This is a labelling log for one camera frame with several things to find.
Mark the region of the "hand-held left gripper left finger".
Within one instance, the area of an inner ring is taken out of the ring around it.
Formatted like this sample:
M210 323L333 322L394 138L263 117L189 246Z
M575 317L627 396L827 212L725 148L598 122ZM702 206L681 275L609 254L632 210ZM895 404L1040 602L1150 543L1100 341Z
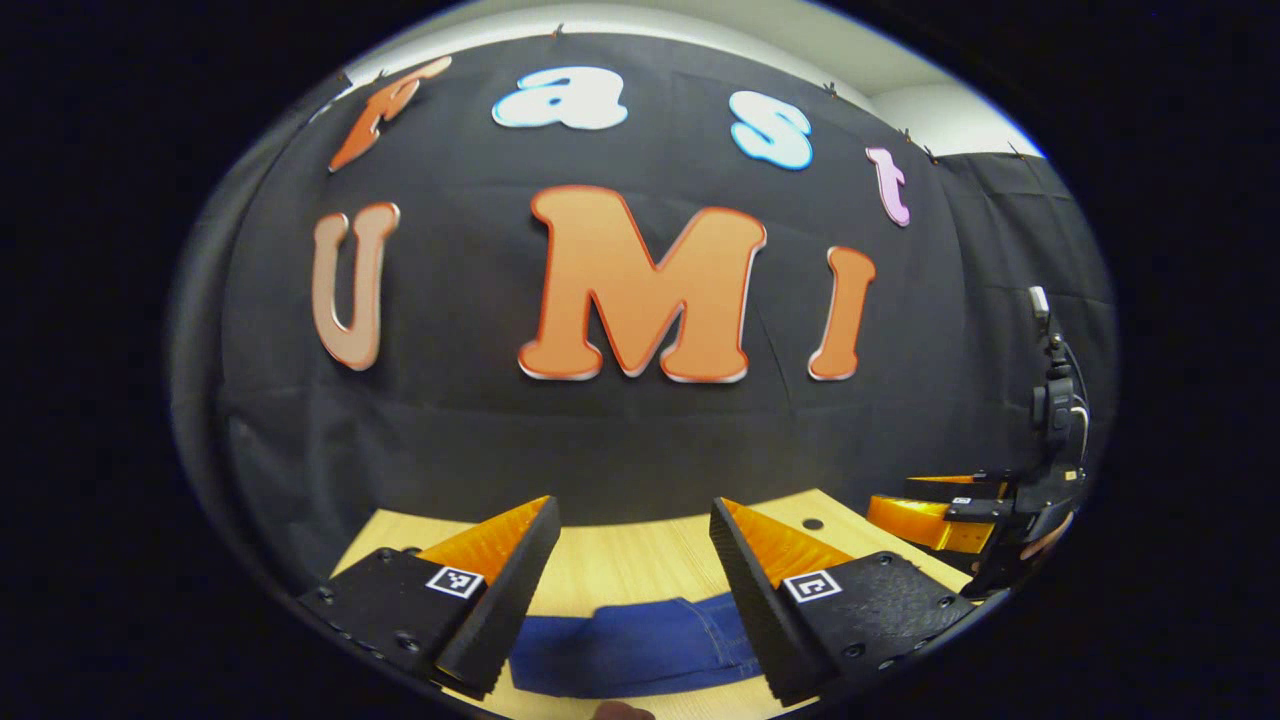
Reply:
M559 536L559 505L543 496L426 550L374 550L297 600L398 673L481 700L497 685Z

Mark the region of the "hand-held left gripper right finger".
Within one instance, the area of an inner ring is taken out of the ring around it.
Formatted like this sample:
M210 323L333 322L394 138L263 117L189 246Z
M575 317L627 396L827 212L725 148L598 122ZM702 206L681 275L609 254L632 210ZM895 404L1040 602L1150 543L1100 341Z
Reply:
M868 691L977 614L899 553L851 556L728 498L712 505L710 541L767 685L787 707Z

